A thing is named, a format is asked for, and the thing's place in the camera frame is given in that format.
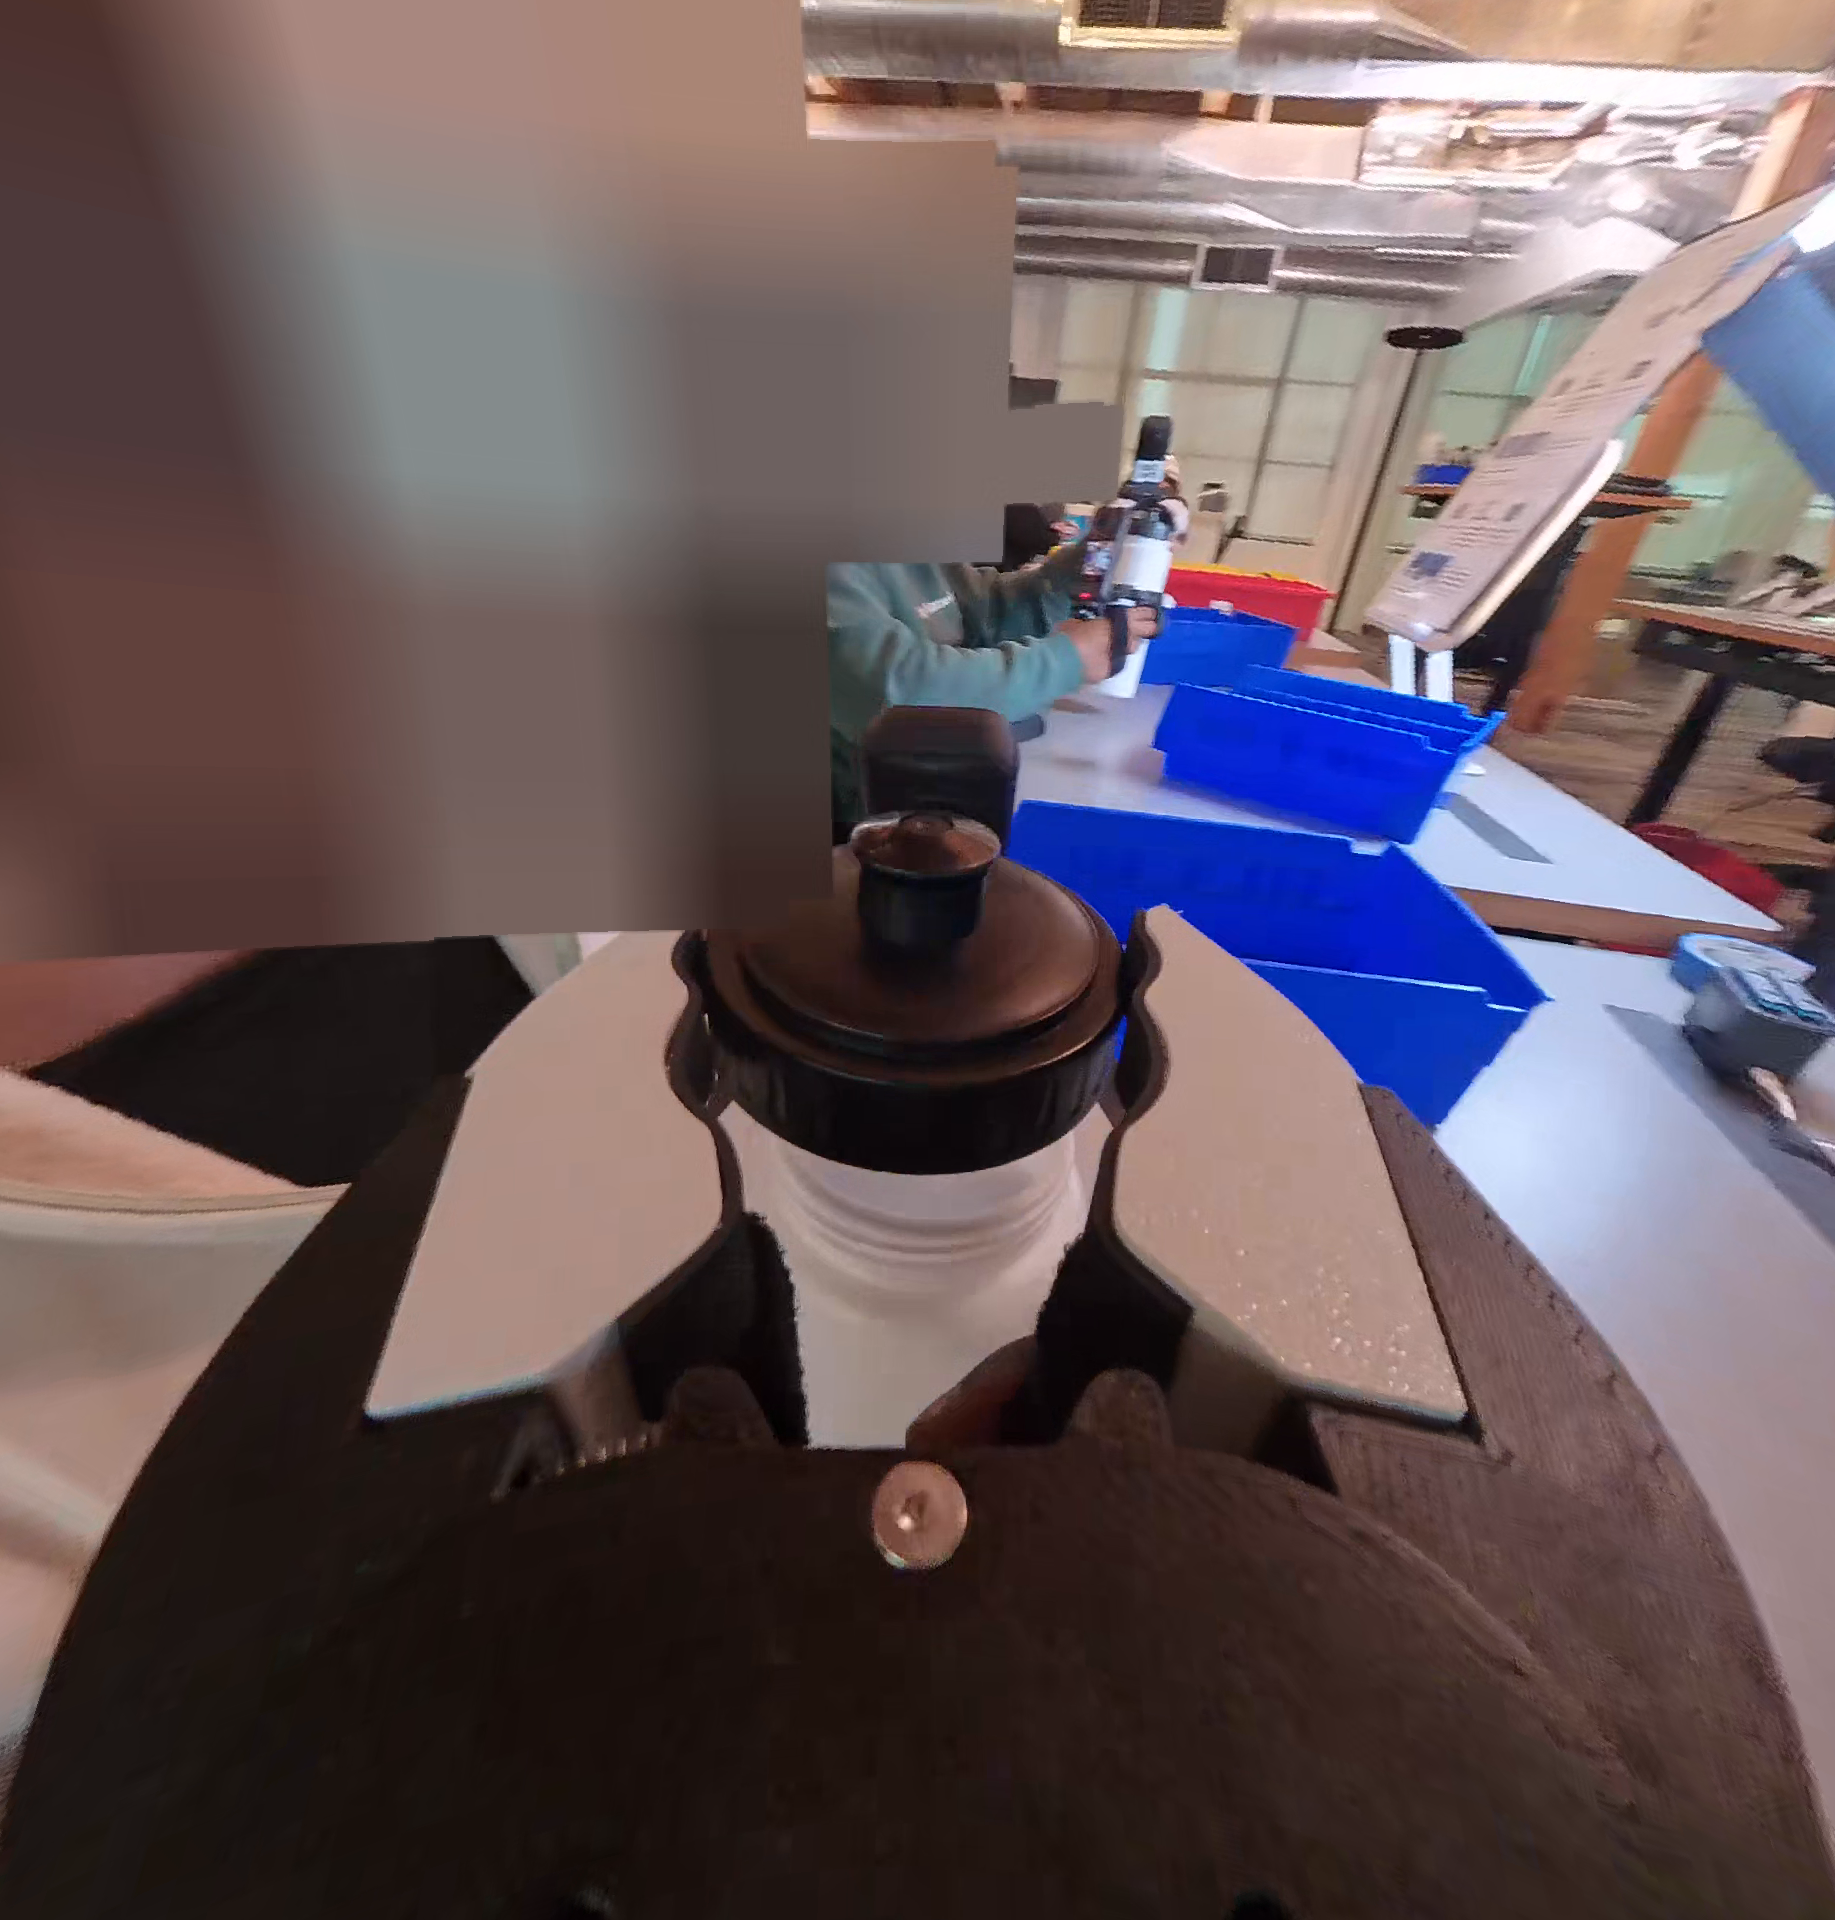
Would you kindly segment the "white document stand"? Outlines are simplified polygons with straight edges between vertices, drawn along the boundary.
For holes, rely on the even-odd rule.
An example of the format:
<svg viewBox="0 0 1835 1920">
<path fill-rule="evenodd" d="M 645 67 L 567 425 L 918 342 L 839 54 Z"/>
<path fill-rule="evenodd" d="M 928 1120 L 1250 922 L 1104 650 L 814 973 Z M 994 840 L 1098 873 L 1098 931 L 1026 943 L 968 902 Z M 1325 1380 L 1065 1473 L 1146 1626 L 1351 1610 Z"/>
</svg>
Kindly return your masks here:
<svg viewBox="0 0 1835 1920">
<path fill-rule="evenodd" d="M 1449 654 L 1498 611 L 1619 466 L 1623 425 L 1793 252 L 1831 187 L 1771 205 L 1678 247 L 1637 278 L 1475 459 L 1362 623 L 1383 634 L 1390 685 L 1448 702 Z"/>
</svg>

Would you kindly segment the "dark battery charger case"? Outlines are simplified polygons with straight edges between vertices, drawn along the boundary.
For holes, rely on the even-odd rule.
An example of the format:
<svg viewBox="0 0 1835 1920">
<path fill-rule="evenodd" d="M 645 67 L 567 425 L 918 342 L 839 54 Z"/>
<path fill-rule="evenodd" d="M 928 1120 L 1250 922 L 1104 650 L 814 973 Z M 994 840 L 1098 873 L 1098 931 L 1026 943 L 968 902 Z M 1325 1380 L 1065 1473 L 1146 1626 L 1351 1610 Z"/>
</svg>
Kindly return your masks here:
<svg viewBox="0 0 1835 1920">
<path fill-rule="evenodd" d="M 1835 1046 L 1835 1013 L 1797 977 L 1723 964 L 1693 993 L 1682 1037 L 1726 1083 L 1743 1085 L 1750 1074 L 1793 1083 Z"/>
</svg>

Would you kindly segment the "red plastic bin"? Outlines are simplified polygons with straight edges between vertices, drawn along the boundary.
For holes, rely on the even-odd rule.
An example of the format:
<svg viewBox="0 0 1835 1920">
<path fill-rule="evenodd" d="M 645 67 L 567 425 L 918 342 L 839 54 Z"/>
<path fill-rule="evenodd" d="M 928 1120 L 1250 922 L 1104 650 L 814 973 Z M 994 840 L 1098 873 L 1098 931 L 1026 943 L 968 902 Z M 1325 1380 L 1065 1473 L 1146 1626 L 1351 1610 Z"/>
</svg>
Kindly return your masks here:
<svg viewBox="0 0 1835 1920">
<path fill-rule="evenodd" d="M 1317 582 L 1212 565 L 1173 567 L 1168 594 L 1181 608 L 1226 605 L 1246 616 L 1264 616 L 1286 625 L 1300 638 L 1324 627 L 1324 616 L 1333 600 L 1333 588 Z"/>
</svg>

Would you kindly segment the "white panel studio light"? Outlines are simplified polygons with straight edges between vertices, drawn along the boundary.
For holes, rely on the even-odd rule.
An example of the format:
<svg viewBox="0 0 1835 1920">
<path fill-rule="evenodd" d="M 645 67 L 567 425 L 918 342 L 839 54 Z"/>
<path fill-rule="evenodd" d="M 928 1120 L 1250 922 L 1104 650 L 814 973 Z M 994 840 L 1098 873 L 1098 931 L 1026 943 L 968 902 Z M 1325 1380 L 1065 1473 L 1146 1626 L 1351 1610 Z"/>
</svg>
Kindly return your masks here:
<svg viewBox="0 0 1835 1920">
<path fill-rule="evenodd" d="M 1835 503 L 1835 238 L 1797 247 L 1701 348 Z"/>
</svg>

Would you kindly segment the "black ribbed bottle lid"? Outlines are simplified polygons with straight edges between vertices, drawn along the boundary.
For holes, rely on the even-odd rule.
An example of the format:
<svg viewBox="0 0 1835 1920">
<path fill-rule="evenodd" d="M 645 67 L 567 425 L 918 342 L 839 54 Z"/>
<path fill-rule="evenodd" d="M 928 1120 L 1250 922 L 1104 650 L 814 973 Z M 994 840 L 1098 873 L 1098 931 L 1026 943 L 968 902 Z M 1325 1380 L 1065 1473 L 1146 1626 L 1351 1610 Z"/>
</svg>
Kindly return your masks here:
<svg viewBox="0 0 1835 1920">
<path fill-rule="evenodd" d="M 862 823 L 827 896 L 695 934 L 688 973 L 731 1105 L 804 1155 L 897 1176 L 1067 1136 L 1123 1021 L 1109 926 L 941 809 Z"/>
</svg>

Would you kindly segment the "dark cloth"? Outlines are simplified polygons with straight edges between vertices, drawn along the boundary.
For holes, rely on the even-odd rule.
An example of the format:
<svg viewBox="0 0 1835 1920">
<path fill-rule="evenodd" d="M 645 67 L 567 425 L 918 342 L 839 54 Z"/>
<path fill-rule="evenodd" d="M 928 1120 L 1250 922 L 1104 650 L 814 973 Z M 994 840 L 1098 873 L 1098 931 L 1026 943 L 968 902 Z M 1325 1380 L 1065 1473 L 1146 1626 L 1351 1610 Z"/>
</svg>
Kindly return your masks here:
<svg viewBox="0 0 1835 1920">
<path fill-rule="evenodd" d="M 294 1187 L 347 1184 L 531 1000 L 493 935 L 274 947 L 29 1076 Z"/>
</svg>

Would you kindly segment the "person's right hand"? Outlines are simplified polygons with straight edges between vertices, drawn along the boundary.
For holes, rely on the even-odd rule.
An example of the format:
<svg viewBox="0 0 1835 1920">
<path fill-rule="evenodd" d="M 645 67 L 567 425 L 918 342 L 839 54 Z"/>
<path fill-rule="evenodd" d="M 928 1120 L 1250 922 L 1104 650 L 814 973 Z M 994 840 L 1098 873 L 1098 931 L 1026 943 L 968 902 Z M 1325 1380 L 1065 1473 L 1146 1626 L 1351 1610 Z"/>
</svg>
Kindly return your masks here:
<svg viewBox="0 0 1835 1920">
<path fill-rule="evenodd" d="M 1017 1337 L 947 1387 L 905 1430 L 905 1453 L 944 1456 L 1001 1443 L 1006 1409 L 1030 1382 L 1032 1337 Z"/>
</svg>

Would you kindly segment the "black office chair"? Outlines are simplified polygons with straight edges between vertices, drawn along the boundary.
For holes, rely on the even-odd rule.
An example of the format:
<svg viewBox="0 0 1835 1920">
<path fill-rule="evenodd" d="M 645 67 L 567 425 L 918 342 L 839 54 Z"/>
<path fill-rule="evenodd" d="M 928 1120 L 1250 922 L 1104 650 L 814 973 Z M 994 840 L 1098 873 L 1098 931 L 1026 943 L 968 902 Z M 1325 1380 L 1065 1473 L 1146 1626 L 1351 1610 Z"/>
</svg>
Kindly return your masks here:
<svg viewBox="0 0 1835 1920">
<path fill-rule="evenodd" d="M 1777 735 L 1760 745 L 1759 762 L 1831 813 L 1814 838 L 1835 844 L 1835 735 Z"/>
</svg>

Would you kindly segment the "wooden workshop desk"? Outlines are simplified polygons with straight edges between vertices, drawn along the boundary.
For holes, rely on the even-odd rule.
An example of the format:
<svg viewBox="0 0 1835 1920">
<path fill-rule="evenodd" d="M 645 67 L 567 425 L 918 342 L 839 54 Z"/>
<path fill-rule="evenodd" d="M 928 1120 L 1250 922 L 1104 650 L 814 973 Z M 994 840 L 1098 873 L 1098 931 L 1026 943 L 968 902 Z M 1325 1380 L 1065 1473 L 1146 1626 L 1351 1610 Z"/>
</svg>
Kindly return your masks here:
<svg viewBox="0 0 1835 1920">
<path fill-rule="evenodd" d="M 1623 828 L 1657 823 L 1740 687 L 1835 708 L 1835 629 L 1731 605 L 1619 598 L 1610 615 L 1634 625 L 1634 654 L 1701 674 L 1682 719 L 1623 813 Z"/>
</svg>

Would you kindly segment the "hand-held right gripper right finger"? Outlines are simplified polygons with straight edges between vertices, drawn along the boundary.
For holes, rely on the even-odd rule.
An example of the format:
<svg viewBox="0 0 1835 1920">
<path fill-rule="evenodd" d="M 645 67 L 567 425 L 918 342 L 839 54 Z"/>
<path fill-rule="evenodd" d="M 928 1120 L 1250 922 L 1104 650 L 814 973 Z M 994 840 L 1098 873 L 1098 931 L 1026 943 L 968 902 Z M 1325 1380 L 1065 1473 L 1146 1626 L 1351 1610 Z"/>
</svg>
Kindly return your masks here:
<svg viewBox="0 0 1835 1920">
<path fill-rule="evenodd" d="M 1467 1398 L 1362 1085 L 1317 1026 L 1171 907 L 1138 915 L 1097 1205 L 1181 1308 L 1156 1360 L 1187 1447 L 1291 1405 L 1463 1423 Z"/>
</svg>

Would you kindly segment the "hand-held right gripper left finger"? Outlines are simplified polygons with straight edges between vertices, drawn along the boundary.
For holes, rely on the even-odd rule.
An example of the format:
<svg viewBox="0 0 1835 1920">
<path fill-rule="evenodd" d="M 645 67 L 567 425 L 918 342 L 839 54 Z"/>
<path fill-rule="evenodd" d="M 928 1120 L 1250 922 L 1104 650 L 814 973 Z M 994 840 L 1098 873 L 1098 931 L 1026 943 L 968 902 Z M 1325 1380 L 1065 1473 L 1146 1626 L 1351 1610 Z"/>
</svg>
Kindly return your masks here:
<svg viewBox="0 0 1835 1920">
<path fill-rule="evenodd" d="M 675 931 L 592 947 L 475 1062 L 365 1414 L 539 1390 L 578 1447 L 657 1415 L 625 1315 L 740 1212 L 736 1155 L 671 1083 Z"/>
</svg>

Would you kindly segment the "blue plastic bin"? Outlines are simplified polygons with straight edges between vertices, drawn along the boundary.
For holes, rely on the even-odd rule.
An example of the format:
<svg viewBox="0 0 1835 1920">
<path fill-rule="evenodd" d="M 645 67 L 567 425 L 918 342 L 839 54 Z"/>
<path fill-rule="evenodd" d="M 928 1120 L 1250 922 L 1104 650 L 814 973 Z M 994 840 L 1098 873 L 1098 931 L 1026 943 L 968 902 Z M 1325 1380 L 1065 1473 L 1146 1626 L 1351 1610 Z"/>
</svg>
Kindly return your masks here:
<svg viewBox="0 0 1835 1920">
<path fill-rule="evenodd" d="M 1413 844 L 1500 723 L 1456 702 L 1250 663 L 1229 685 L 1173 685 L 1151 745 L 1179 786 Z"/>
<path fill-rule="evenodd" d="M 1176 605 L 1140 654 L 1138 682 L 1229 687 L 1253 667 L 1283 667 L 1293 644 L 1293 627 L 1279 619 Z"/>
<path fill-rule="evenodd" d="M 1399 845 L 1023 802 L 1010 851 L 1117 935 L 1144 909 L 1171 907 L 1428 1129 L 1545 1001 L 1502 940 Z"/>
</svg>

